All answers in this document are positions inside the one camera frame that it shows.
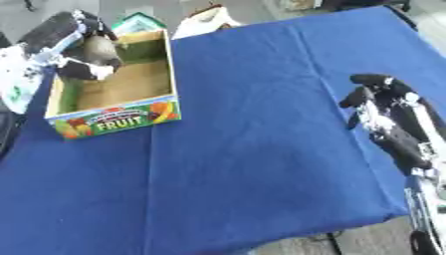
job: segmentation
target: white cloth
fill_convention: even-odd
[[[242,26],[228,13],[226,7],[217,7],[184,19],[178,26],[172,39],[180,39],[217,31],[224,24],[233,27]]]

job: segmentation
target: cardboard box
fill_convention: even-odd
[[[119,37],[123,66],[109,79],[57,77],[45,119],[64,138],[94,136],[181,119],[165,30]]]

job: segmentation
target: blue table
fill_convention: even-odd
[[[371,8],[173,42],[184,120],[63,141],[49,81],[0,164],[0,254],[215,254],[403,215],[403,177],[336,102],[392,74],[446,116],[446,62]]]

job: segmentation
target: gray floor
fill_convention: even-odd
[[[24,8],[21,0],[0,0],[0,30],[16,41],[21,35],[62,10],[81,8],[100,14],[107,23],[134,11],[153,15],[173,31],[181,19],[207,0],[33,0],[39,7],[35,13]],[[220,0],[231,15],[245,24],[313,15],[320,11],[284,12],[277,8],[278,0]],[[446,54],[446,2],[441,0],[413,0],[409,15],[418,23],[421,36],[440,53]],[[339,239],[345,255],[404,255],[409,254],[407,218],[394,219],[385,224],[347,230]],[[258,255],[332,255],[328,242],[312,242],[305,238],[287,239],[257,249]]]

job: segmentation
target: green object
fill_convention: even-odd
[[[112,25],[111,28],[118,36],[120,36],[128,33],[165,29],[166,26],[153,17],[147,16],[141,12],[136,12]]]

